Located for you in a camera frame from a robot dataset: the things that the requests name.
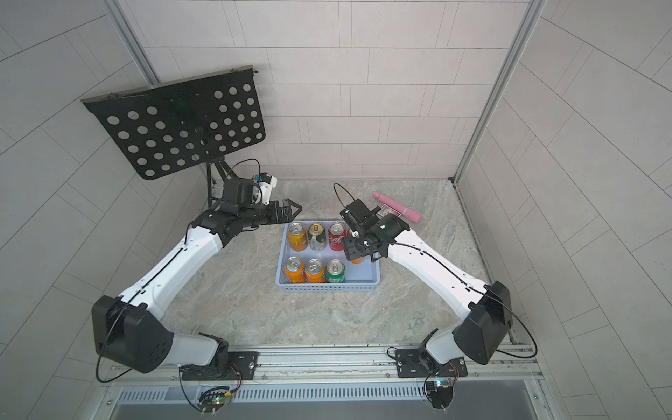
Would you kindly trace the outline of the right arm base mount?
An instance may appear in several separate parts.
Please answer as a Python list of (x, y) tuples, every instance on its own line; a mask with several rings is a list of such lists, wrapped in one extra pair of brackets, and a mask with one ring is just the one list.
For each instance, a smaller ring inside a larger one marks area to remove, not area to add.
[(463, 357), (446, 363), (436, 362), (426, 350), (426, 344), (439, 329), (432, 330), (421, 342), (419, 348), (401, 349), (389, 346), (386, 354), (395, 362), (399, 378), (421, 378), (440, 376), (460, 379), (468, 376), (467, 365)]

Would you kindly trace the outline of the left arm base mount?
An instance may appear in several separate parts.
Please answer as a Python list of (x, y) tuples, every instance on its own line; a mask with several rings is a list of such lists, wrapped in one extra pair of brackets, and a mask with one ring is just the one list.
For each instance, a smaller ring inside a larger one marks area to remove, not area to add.
[(180, 367), (183, 381), (236, 381), (254, 378), (259, 353), (229, 352), (224, 349), (213, 357), (208, 365), (185, 365)]

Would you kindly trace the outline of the red cola can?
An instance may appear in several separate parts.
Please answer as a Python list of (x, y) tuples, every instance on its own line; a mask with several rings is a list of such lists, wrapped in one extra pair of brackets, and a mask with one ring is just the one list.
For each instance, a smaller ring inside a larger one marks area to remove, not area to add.
[(333, 251), (344, 250), (343, 239), (346, 236), (346, 229), (340, 222), (334, 222), (328, 229), (328, 241), (330, 249)]

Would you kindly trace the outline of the green white beer can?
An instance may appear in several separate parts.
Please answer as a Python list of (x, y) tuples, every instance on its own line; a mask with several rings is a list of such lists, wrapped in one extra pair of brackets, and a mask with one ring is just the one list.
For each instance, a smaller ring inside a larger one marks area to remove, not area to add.
[(327, 246), (327, 233), (323, 224), (312, 223), (306, 230), (308, 244), (311, 250), (320, 252)]

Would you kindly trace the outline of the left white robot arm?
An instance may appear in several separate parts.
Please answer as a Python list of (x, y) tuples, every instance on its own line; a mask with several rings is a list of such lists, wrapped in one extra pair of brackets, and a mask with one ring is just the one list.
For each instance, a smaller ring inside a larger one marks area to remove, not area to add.
[(145, 276), (117, 297), (102, 296), (94, 303), (91, 320), (99, 358), (143, 374), (176, 365), (190, 381), (224, 378), (232, 369), (227, 341), (210, 334), (169, 331), (161, 322), (166, 309), (194, 274), (236, 236), (293, 222), (301, 211), (289, 199), (267, 204), (215, 201)]

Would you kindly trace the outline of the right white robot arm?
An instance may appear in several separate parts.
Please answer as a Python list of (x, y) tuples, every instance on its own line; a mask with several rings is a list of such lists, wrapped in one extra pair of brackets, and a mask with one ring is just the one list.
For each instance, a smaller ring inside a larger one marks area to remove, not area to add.
[(396, 215), (355, 216), (342, 219), (351, 234), (344, 239), (346, 259), (387, 257), (425, 282), (448, 304), (460, 322), (432, 334), (421, 346), (425, 358), (444, 365), (467, 357), (486, 365), (513, 325), (509, 289), (491, 285), (462, 271), (431, 248)]

